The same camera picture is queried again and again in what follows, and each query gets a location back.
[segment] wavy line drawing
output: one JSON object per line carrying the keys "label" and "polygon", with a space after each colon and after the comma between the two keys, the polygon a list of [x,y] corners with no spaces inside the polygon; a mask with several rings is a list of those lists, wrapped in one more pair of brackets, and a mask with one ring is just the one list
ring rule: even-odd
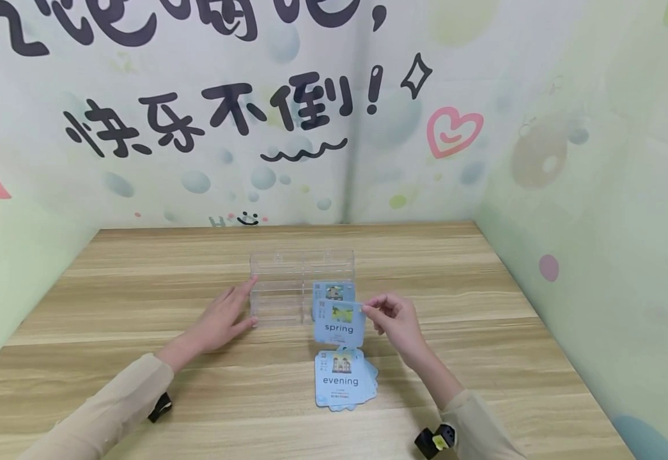
{"label": "wavy line drawing", "polygon": [[306,158],[318,158],[319,156],[323,155],[326,150],[341,150],[348,143],[349,143],[349,140],[346,137],[344,137],[344,139],[342,139],[342,141],[339,142],[339,144],[336,144],[336,145],[331,145],[328,142],[324,142],[323,144],[321,144],[321,146],[319,147],[319,149],[316,153],[311,153],[308,150],[300,149],[300,151],[298,152],[298,155],[295,155],[294,157],[291,157],[289,155],[285,155],[285,153],[283,151],[279,151],[279,152],[277,152],[277,155],[275,155],[274,157],[268,157],[267,155],[265,155],[263,153],[263,154],[260,155],[260,158],[262,160],[270,161],[270,162],[280,161],[284,158],[288,161],[299,161],[301,158],[304,158],[304,157],[306,157]]}

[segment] smiley face drawing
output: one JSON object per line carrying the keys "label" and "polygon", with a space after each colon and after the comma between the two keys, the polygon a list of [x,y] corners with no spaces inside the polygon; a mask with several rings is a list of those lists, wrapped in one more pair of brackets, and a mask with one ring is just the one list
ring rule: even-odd
{"label": "smiley face drawing", "polygon": [[[228,215],[229,220],[233,219],[234,217],[235,216],[234,216],[233,213],[229,213],[229,215]],[[242,213],[241,217],[237,217],[237,222],[242,224],[243,226],[254,227],[254,226],[258,226],[258,224],[260,224],[260,220],[258,220],[257,218],[258,218],[258,215],[256,213],[252,214],[250,216],[249,213],[244,211]],[[267,222],[267,218],[262,217],[262,222]]]}

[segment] painted wall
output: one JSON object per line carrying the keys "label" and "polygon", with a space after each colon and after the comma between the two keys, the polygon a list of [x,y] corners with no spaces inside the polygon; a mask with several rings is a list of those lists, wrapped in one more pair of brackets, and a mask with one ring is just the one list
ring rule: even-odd
{"label": "painted wall", "polygon": [[1,1],[15,187],[102,228],[467,219],[584,0],[199,4]]}
{"label": "painted wall", "polygon": [[96,233],[12,195],[9,169],[0,167],[0,347]]}
{"label": "painted wall", "polygon": [[640,460],[668,460],[668,1],[592,1],[480,228]]}

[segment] clear plastic card stand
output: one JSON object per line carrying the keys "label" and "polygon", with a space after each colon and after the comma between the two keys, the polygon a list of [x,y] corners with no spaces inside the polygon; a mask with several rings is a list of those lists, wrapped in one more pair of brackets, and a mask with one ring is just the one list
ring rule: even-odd
{"label": "clear plastic card stand", "polygon": [[256,252],[249,268],[258,277],[250,294],[257,326],[306,325],[314,282],[354,282],[354,251]]}

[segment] wood grain tabletop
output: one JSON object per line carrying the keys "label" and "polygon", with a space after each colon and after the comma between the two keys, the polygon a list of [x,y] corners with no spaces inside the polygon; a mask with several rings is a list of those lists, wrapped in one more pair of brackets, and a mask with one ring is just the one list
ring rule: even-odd
{"label": "wood grain tabletop", "polygon": [[[415,302],[428,342],[529,459],[633,459],[472,222],[100,232],[0,351],[0,459],[245,280],[250,253],[323,249],[354,251],[358,300]],[[368,328],[378,396],[355,411],[315,405],[324,347],[306,325],[252,330],[176,376],[173,410],[107,458],[418,459],[412,440],[439,413],[387,339]]]}

